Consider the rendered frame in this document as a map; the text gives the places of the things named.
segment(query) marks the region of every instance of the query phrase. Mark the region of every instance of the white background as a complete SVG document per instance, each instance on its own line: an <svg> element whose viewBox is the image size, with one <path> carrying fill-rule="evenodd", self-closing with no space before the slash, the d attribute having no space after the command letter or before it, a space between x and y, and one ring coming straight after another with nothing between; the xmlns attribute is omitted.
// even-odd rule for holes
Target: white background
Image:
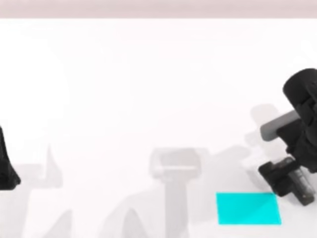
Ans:
<svg viewBox="0 0 317 238"><path fill-rule="evenodd" d="M45 168L50 145L63 180L57 188L32 190L23 237L43 237L68 209L73 238L98 237L104 220L127 196L153 186L149 164L155 148L204 148L211 155L232 146L250 148L246 135L257 129L252 108L291 110L283 83L298 70L317 66L316 23L0 21L0 124L9 156L16 167ZM270 119L264 112L258 120L262 116ZM280 159L285 148L277 143L281 152L272 157ZM272 159L261 153L253 146L237 161ZM230 167L225 160L216 163ZM269 191L241 173L235 176L234 169L217 172L223 178L213 182L211 193ZM315 237L315 204L279 202L280 228L224 229L211 219L192 225L192 236L245 238L266 229L269 237L292 237L304 229ZM190 216L198 217L190 204Z"/></svg>

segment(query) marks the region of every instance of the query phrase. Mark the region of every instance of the teal rectangle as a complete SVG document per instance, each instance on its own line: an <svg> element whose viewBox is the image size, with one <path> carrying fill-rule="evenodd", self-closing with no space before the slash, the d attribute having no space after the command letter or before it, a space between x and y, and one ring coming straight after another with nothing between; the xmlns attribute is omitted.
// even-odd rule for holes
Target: teal rectangle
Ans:
<svg viewBox="0 0 317 238"><path fill-rule="evenodd" d="M220 225L281 225L274 193L217 193Z"/></svg>

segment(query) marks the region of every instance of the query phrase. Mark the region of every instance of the cyan rectangle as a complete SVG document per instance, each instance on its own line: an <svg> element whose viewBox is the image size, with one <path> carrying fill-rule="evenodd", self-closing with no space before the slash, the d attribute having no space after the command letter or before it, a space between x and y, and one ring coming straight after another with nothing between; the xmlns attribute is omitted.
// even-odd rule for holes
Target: cyan rectangle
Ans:
<svg viewBox="0 0 317 238"><path fill-rule="evenodd" d="M217 193L220 225L281 225L274 193Z"/></svg>

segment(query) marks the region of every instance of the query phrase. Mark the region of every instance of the black object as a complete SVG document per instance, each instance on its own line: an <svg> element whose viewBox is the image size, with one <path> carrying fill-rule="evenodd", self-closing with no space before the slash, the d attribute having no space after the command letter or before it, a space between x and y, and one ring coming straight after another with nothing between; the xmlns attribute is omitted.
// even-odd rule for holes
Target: black object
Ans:
<svg viewBox="0 0 317 238"><path fill-rule="evenodd" d="M0 190L13 190L20 183L21 179L10 163L0 127Z"/></svg>
<svg viewBox="0 0 317 238"><path fill-rule="evenodd" d="M294 193L303 205L314 201L314 190L300 166L317 173L317 69L308 68L294 74L283 87L298 118L276 129L292 157L259 168L260 174L278 196Z"/></svg>

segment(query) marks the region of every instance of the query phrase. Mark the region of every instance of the turquoise parallelogram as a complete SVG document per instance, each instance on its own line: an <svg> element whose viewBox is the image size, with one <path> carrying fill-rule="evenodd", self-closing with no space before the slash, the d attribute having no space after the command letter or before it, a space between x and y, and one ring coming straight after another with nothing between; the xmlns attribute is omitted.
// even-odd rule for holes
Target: turquoise parallelogram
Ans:
<svg viewBox="0 0 317 238"><path fill-rule="evenodd" d="M217 193L220 225L281 225L274 193Z"/></svg>

